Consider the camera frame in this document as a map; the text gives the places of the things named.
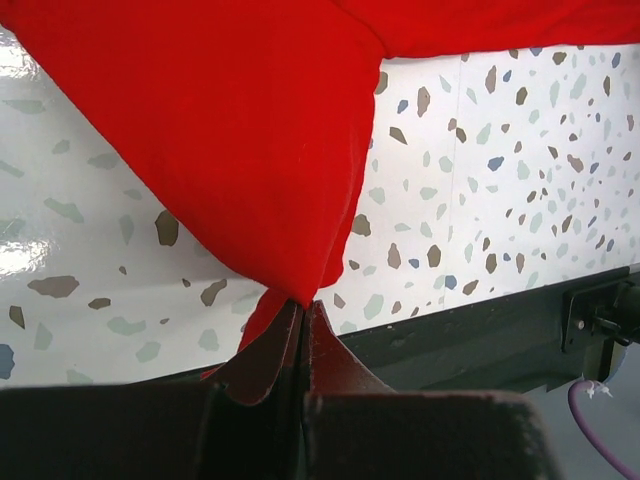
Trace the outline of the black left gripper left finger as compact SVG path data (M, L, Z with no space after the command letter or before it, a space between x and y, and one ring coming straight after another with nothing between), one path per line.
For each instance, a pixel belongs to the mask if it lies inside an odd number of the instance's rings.
M303 312L267 330L210 377L130 385L6 389L5 479L292 479Z

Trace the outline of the red t shirt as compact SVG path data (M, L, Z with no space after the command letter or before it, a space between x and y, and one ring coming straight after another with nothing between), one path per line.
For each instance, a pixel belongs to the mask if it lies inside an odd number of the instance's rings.
M5 1L1 384L639 261L635 1Z

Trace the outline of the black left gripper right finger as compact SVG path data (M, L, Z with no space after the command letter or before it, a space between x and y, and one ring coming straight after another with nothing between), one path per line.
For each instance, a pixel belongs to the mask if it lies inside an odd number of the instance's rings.
M307 328L308 478L554 478L541 421L523 396L397 392L338 339L321 302L308 310Z

